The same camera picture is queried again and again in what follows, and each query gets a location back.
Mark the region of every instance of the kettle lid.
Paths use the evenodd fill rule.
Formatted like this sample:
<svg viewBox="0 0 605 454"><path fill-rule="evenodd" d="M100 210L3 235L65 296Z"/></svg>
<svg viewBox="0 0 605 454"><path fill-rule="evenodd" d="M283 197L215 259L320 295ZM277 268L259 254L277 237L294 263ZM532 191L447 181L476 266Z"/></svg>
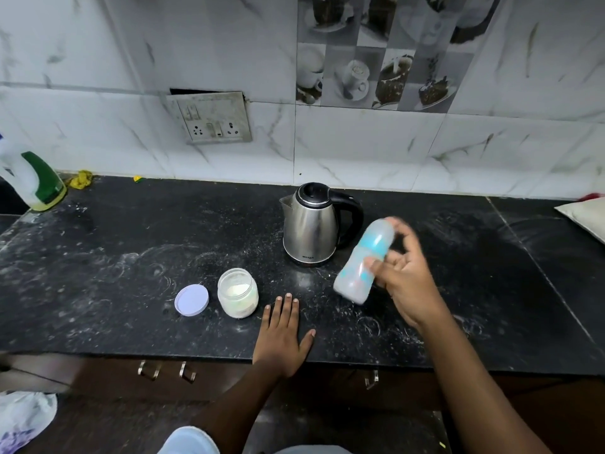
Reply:
<svg viewBox="0 0 605 454"><path fill-rule="evenodd" d="M297 199L307 207L327 207L330 204L330 189L323 183L305 183L298 188Z"/></svg>

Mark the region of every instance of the plastic bag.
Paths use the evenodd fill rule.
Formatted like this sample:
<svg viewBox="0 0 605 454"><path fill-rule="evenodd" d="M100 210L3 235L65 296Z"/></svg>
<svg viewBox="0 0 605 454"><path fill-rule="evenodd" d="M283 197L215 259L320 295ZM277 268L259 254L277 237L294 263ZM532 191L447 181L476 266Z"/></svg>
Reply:
<svg viewBox="0 0 605 454"><path fill-rule="evenodd" d="M13 454L49 426L57 396L41 392L0 392L0 454Z"/></svg>

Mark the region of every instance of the power outlet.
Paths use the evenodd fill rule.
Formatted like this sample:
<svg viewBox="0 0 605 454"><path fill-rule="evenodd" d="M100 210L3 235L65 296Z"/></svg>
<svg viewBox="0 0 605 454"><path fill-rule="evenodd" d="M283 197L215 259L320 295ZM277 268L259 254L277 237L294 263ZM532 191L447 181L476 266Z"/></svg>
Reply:
<svg viewBox="0 0 605 454"><path fill-rule="evenodd" d="M166 99L190 143L252 141L241 92L179 94Z"/></svg>

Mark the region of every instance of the white pillow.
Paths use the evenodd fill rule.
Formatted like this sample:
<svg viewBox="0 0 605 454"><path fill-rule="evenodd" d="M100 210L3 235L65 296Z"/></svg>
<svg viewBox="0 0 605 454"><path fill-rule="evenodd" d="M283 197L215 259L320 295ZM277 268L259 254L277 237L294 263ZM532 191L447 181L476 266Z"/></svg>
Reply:
<svg viewBox="0 0 605 454"><path fill-rule="evenodd" d="M559 205L555 209L605 244L605 197Z"/></svg>

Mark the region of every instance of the kettle handle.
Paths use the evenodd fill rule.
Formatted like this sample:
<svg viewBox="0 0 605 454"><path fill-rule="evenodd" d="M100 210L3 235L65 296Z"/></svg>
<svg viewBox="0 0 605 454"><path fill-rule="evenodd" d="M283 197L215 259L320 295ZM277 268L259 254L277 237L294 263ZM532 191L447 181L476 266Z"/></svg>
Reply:
<svg viewBox="0 0 605 454"><path fill-rule="evenodd" d="M364 210L361 208L359 202L342 192L330 190L330 200L337 210L338 223L340 223L340 213L342 210L351 212L353 216L351 226L346 231L339 232L338 234L337 248L342 248L348 245L361 230L361 226L364 224Z"/></svg>

